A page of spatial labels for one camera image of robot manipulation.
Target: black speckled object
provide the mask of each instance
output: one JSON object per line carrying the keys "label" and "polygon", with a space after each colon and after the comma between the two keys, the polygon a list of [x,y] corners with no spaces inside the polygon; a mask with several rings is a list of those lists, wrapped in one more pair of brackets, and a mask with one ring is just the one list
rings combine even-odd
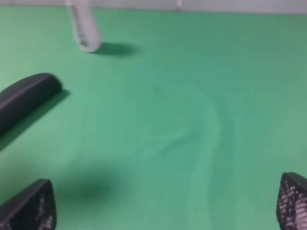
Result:
{"label": "black speckled object", "polygon": [[280,182],[277,219],[281,230],[307,230],[307,179],[285,172]]}
{"label": "black speckled object", "polygon": [[0,206],[0,230],[54,230],[56,205],[50,180],[38,180]]}

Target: white wall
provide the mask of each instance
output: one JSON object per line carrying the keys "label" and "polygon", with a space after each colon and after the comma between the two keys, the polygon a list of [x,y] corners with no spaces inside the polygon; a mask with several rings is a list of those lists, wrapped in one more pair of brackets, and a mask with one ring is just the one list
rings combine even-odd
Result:
{"label": "white wall", "polygon": [[[63,5],[64,0],[0,0],[12,5]],[[105,8],[175,10],[177,0],[92,0]],[[307,13],[307,0],[182,0],[183,10],[214,12]]]}

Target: green mat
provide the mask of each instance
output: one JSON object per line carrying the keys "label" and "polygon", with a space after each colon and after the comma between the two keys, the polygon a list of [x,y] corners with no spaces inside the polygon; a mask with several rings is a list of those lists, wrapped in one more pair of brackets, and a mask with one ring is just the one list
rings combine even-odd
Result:
{"label": "green mat", "polygon": [[68,90],[0,140],[0,203],[53,182],[57,230],[278,230],[282,172],[307,176],[307,16],[0,7],[0,88]]}

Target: bottle label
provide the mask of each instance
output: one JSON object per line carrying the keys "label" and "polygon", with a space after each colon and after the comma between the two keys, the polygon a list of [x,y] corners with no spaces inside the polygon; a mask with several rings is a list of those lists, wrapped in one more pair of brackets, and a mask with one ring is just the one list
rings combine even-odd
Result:
{"label": "bottle label", "polygon": [[70,8],[71,8],[72,16],[73,16],[73,18],[75,20],[76,33],[77,33],[79,44],[81,46],[88,47],[89,44],[88,44],[88,41],[86,39],[86,34],[84,32],[84,29],[82,27],[82,23],[81,23],[81,19],[80,19],[80,16],[79,16],[78,8],[74,4],[70,5]]}

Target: white bottle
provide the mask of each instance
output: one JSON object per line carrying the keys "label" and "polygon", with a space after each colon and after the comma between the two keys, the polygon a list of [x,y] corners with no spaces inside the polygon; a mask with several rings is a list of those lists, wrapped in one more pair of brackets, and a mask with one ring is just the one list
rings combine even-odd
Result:
{"label": "white bottle", "polygon": [[70,8],[73,31],[80,49],[87,53],[101,46],[101,36],[90,8],[90,0],[65,0]]}

